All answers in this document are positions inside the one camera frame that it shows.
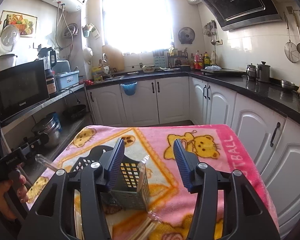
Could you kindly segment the chopsticks pair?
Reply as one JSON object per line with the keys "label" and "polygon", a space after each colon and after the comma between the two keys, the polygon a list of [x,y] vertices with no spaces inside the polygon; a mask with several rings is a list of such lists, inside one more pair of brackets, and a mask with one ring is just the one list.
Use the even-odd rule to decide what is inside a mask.
{"label": "chopsticks pair", "polygon": [[42,154],[37,154],[35,156],[36,162],[40,163],[41,165],[45,166],[46,168],[49,168],[50,170],[56,172],[58,170],[58,167],[53,164],[52,161],[44,157]]}
{"label": "chopsticks pair", "polygon": [[148,212],[145,220],[137,227],[130,240],[148,239],[149,235],[163,222],[162,217],[154,212]]}
{"label": "chopsticks pair", "polygon": [[81,215],[81,194],[78,190],[74,191],[74,215],[76,237],[78,239],[84,239]]}
{"label": "chopsticks pair", "polygon": [[138,163],[139,168],[139,182],[137,185],[137,192],[140,192],[143,186],[143,179],[147,176],[146,175],[146,164],[149,161],[149,155],[144,156],[141,161]]}

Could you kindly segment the dark green utensil basket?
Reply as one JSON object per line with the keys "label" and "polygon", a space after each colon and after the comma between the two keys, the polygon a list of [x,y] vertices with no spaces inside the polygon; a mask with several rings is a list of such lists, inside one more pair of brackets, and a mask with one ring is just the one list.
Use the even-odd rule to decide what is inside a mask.
{"label": "dark green utensil basket", "polygon": [[148,209],[149,187],[147,177],[143,179],[143,186],[137,192],[139,182],[138,161],[123,157],[120,172],[115,186],[108,193],[102,193],[102,200],[108,206],[121,207],[129,210]]}

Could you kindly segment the stacked steel pots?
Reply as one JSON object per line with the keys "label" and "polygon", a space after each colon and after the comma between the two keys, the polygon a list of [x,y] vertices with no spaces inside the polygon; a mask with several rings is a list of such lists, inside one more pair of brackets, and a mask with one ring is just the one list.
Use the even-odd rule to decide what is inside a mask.
{"label": "stacked steel pots", "polygon": [[43,143],[46,148],[54,148],[60,142],[61,132],[60,132],[61,124],[59,121],[56,121],[52,115],[48,115],[43,118],[32,128],[32,133],[35,136],[40,136],[45,134],[49,137],[48,142]]}

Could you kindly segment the black microwave oven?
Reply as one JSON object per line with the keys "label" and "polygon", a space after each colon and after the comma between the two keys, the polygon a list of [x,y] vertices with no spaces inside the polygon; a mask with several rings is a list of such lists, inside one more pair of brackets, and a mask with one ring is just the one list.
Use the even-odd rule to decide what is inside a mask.
{"label": "black microwave oven", "polygon": [[0,121],[49,98],[44,61],[33,61],[0,71]]}

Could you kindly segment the pink cartoon blanket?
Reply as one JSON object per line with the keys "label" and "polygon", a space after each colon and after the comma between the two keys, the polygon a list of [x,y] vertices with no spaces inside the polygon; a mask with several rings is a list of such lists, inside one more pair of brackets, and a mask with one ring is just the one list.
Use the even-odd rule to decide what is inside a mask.
{"label": "pink cartoon blanket", "polygon": [[45,172],[19,239],[279,239],[274,204],[226,125],[88,126]]}

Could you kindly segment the black blender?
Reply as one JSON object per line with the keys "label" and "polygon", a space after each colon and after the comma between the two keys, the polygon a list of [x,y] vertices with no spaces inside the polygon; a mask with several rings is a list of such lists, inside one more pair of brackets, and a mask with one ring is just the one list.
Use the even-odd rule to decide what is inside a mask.
{"label": "black blender", "polygon": [[55,74],[53,72],[53,67],[57,64],[56,51],[52,47],[42,48],[38,52],[38,59],[43,60],[47,90],[49,97],[53,98],[58,92]]}

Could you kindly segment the blue hanging bin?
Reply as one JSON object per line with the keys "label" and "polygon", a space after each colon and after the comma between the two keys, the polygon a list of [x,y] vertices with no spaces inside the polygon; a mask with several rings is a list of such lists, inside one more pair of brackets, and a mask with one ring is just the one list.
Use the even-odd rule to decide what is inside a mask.
{"label": "blue hanging bin", "polygon": [[123,83],[120,84],[120,87],[122,88],[123,92],[126,94],[126,96],[133,96],[136,93],[138,82],[133,83]]}

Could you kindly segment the wooden cutting board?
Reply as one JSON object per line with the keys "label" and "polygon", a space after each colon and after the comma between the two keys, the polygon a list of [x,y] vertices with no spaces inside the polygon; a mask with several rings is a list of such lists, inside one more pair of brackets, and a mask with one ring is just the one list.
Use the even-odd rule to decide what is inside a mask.
{"label": "wooden cutting board", "polygon": [[112,72],[121,72],[125,70],[125,61],[121,51],[110,45],[102,46],[102,51],[107,56],[107,63]]}

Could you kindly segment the fruit picture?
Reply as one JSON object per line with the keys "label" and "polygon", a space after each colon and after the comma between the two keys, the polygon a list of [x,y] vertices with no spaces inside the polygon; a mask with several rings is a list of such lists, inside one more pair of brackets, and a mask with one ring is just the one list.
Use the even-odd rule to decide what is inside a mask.
{"label": "fruit picture", "polygon": [[15,11],[3,10],[0,16],[0,36],[8,25],[15,26],[21,37],[34,37],[37,29],[37,17]]}

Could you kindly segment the steel bowl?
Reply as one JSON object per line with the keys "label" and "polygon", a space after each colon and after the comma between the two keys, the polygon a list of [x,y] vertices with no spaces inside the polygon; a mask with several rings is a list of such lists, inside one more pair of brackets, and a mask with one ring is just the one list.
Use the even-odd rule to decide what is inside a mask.
{"label": "steel bowl", "polygon": [[281,87],[288,91],[295,90],[295,84],[287,80],[281,80]]}

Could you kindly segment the steel kettle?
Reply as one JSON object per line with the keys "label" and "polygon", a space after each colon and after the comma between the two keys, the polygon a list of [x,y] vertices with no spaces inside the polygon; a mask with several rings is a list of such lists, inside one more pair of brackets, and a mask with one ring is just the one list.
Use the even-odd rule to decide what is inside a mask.
{"label": "steel kettle", "polygon": [[247,65],[246,75],[247,75],[248,80],[256,81],[256,72],[257,72],[257,69],[256,69],[255,65],[253,65],[253,64]]}

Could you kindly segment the dark metal canister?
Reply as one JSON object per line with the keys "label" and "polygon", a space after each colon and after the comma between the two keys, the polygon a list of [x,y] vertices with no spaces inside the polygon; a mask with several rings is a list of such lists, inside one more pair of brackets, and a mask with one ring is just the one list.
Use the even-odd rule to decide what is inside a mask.
{"label": "dark metal canister", "polygon": [[257,81],[270,82],[270,65],[267,65],[266,61],[257,64]]}

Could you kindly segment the red sauce bottle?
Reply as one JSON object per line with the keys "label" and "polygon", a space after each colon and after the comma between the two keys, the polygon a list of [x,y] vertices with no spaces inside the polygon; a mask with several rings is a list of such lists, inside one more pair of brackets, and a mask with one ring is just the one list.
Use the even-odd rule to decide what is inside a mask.
{"label": "red sauce bottle", "polygon": [[194,68],[196,70],[201,70],[203,68],[203,58],[199,51],[197,51],[194,56]]}

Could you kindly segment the black range hood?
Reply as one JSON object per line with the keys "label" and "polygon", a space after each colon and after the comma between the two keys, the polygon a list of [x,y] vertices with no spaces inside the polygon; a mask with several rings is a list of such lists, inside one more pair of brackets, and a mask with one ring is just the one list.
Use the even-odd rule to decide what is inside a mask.
{"label": "black range hood", "polygon": [[281,20],[272,0],[200,0],[223,31]]}

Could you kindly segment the wall exhaust fan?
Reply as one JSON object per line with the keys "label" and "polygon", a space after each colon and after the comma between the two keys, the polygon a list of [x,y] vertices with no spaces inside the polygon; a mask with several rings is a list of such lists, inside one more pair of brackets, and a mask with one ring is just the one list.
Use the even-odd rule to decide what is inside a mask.
{"label": "wall exhaust fan", "polygon": [[178,39],[181,44],[193,44],[195,32],[190,27],[183,27],[178,32]]}

